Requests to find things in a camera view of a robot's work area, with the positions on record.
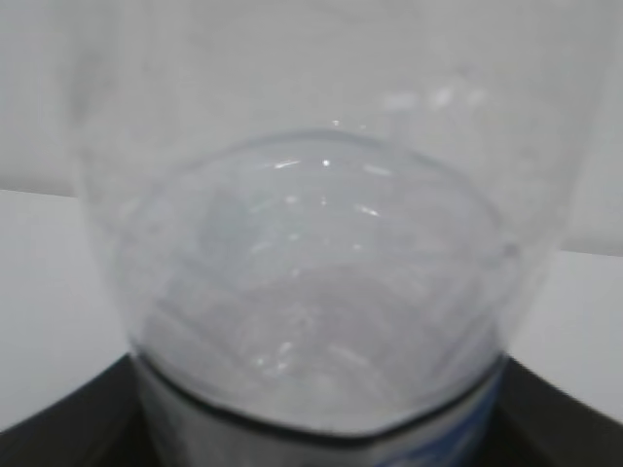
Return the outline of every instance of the water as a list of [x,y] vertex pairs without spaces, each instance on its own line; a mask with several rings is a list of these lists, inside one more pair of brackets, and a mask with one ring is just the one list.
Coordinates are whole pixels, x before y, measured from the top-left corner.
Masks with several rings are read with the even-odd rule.
[[491,366],[513,252],[459,175],[319,130],[169,175],[128,221],[115,276],[135,345],[185,390],[360,435],[443,405]]

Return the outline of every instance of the bottle label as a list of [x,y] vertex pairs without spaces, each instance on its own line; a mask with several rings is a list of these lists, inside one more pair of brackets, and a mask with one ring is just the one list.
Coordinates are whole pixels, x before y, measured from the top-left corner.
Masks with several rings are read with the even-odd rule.
[[396,455],[377,467],[459,467],[478,447],[495,403],[497,384],[483,400],[440,438]]

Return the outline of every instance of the black base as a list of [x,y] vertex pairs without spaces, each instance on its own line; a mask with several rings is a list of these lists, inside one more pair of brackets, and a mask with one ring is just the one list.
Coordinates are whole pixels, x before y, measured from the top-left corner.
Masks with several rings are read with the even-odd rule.
[[[161,467],[126,357],[0,434],[0,467]],[[474,467],[621,467],[623,427],[511,361]]]

